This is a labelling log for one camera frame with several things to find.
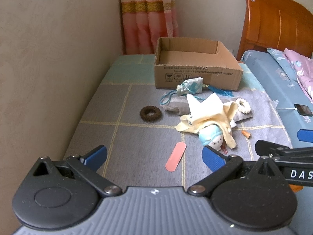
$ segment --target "white cable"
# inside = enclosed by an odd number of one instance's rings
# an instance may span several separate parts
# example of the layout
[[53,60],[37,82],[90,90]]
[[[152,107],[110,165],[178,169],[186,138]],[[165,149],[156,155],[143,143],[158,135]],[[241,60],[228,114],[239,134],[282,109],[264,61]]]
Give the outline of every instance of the white cable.
[[284,109],[277,109],[277,110],[298,110],[297,108],[284,108]]
[[237,99],[238,110],[243,114],[248,114],[251,111],[250,104],[245,99]]

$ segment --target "beige wall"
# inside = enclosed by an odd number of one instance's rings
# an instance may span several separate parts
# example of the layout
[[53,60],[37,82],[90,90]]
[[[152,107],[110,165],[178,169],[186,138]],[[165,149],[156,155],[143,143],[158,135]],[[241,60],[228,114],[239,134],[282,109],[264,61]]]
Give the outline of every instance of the beige wall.
[[[181,37],[220,40],[237,54],[245,0],[175,0]],[[313,13],[313,0],[295,0]]]
[[0,233],[38,157],[63,157],[121,53],[119,0],[0,0]]

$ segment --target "cardboard box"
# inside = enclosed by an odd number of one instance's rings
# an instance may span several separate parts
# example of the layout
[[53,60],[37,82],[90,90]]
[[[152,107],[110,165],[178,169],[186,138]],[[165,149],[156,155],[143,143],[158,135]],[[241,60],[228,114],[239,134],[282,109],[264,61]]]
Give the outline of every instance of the cardboard box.
[[158,40],[154,61],[156,88],[175,89],[184,80],[202,77],[203,83],[237,90],[243,70],[220,41],[195,38]]

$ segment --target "blue object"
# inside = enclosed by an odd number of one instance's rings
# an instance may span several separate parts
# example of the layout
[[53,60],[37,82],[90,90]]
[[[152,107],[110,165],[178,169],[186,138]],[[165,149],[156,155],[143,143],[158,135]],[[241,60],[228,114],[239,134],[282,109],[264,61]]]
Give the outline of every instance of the blue object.
[[97,171],[105,163],[108,151],[105,146],[99,146],[80,158],[80,161],[93,171]]
[[226,164],[225,159],[223,159],[207,147],[204,147],[202,149],[202,160],[212,172],[217,171],[219,168],[223,167]]
[[313,130],[300,129],[297,133],[298,140],[313,142]]
[[208,86],[208,89],[211,90],[212,92],[218,94],[218,95],[234,97],[233,92],[230,90],[222,90],[222,89],[216,88],[214,86]]
[[[160,105],[168,104],[171,101],[171,97],[174,94],[178,93],[178,96],[186,96],[186,91],[189,94],[197,94],[202,92],[202,78],[195,78],[195,79],[188,79],[182,82],[180,85],[177,86],[176,90],[172,90],[168,92],[166,95],[161,97]],[[199,96],[195,96],[196,99],[199,100],[205,100]]]

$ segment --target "yellow cloth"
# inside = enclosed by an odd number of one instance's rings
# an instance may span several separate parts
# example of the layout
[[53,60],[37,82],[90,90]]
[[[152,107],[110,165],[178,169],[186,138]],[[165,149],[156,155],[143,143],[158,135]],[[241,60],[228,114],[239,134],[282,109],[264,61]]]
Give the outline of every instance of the yellow cloth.
[[230,126],[230,121],[238,110],[236,102],[222,103],[216,93],[211,94],[202,103],[190,94],[187,94],[187,100],[191,114],[181,116],[180,124],[175,127],[177,131],[198,134],[204,127],[216,124],[222,130],[228,147],[236,147]]

